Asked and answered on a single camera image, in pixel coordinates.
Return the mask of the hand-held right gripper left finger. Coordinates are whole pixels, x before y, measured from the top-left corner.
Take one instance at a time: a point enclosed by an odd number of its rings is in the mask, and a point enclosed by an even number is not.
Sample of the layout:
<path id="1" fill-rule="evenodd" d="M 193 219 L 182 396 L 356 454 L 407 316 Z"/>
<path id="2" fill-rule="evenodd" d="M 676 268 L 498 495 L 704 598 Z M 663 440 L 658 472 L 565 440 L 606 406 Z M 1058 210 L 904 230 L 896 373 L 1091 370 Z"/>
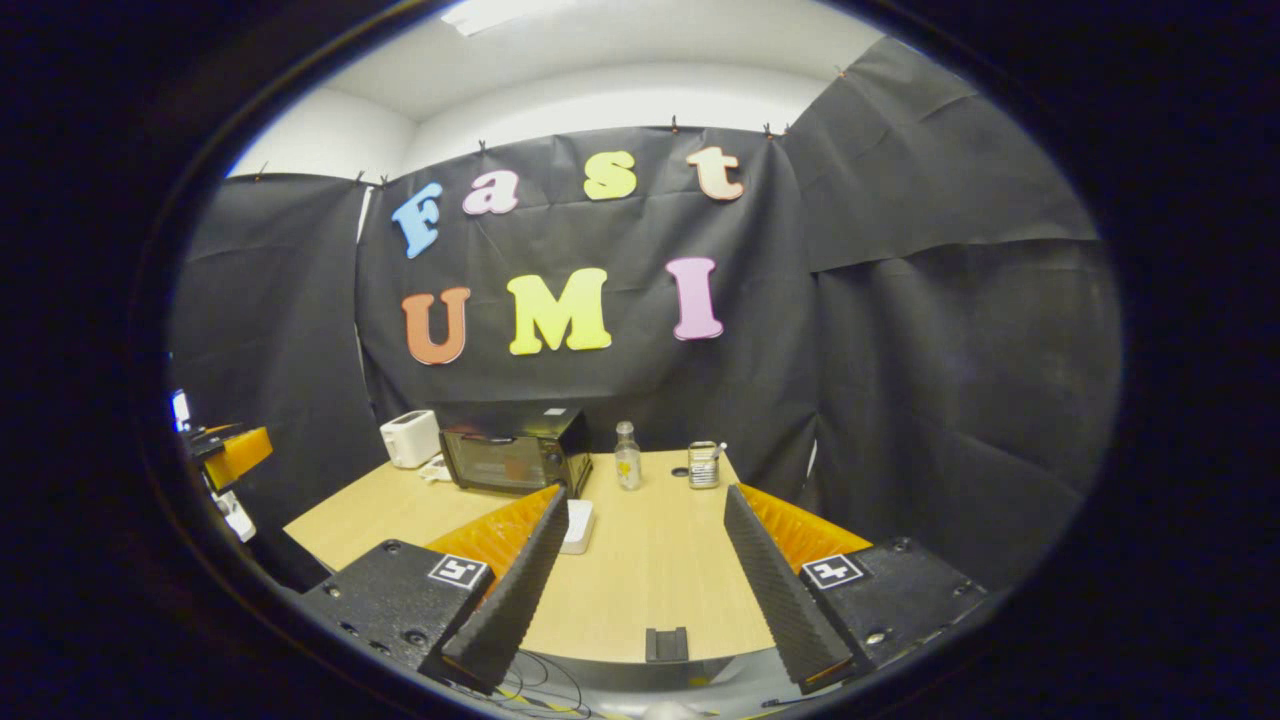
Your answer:
<path id="1" fill-rule="evenodd" d="M 301 602 L 375 653 L 490 694 L 561 553 L 568 501 L 563 486 L 548 486 L 425 546 L 384 539 Z"/>

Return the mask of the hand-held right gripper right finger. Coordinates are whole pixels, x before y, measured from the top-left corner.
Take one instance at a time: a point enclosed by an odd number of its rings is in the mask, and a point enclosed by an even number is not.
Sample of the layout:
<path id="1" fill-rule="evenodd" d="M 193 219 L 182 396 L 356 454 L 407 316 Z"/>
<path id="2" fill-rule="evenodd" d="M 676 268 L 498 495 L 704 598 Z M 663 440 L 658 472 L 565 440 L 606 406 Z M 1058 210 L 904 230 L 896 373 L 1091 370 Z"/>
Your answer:
<path id="1" fill-rule="evenodd" d="M 863 539 L 762 489 L 727 489 L 724 529 L 792 683 L 877 673 L 959 626 L 988 592 L 909 537 Z"/>

